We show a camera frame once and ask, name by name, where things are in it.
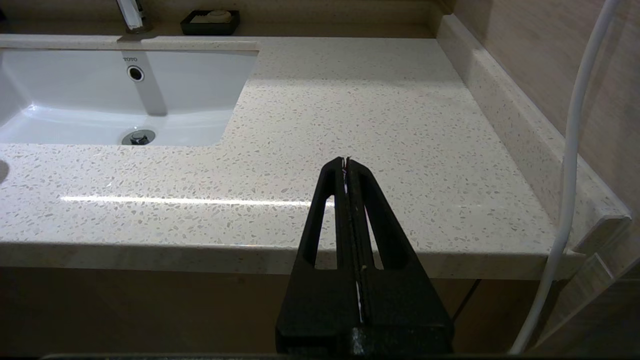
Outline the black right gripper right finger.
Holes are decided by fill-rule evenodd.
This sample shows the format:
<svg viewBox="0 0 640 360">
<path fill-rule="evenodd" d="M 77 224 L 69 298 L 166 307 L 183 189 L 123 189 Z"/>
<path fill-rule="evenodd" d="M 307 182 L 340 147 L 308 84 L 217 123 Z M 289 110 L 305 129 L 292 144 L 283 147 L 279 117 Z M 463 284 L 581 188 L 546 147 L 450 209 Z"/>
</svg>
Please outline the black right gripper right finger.
<svg viewBox="0 0 640 360">
<path fill-rule="evenodd" d="M 352 354 L 451 354 L 454 326 L 377 180 L 348 159 L 360 324 Z"/>
</svg>

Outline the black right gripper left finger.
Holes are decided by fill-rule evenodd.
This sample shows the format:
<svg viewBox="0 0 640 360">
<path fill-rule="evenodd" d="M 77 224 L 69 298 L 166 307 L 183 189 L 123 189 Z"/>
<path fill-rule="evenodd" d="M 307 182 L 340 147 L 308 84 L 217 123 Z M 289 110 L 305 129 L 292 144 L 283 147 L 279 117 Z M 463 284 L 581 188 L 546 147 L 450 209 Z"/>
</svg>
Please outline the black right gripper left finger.
<svg viewBox="0 0 640 360">
<path fill-rule="evenodd" d="M 345 346 L 346 335 L 361 323 L 344 169 L 345 159 L 337 157 L 318 176 L 276 321 L 276 350 L 281 354 L 337 354 Z M 336 268 L 318 269 L 329 197 L 334 198 Z"/>
</svg>

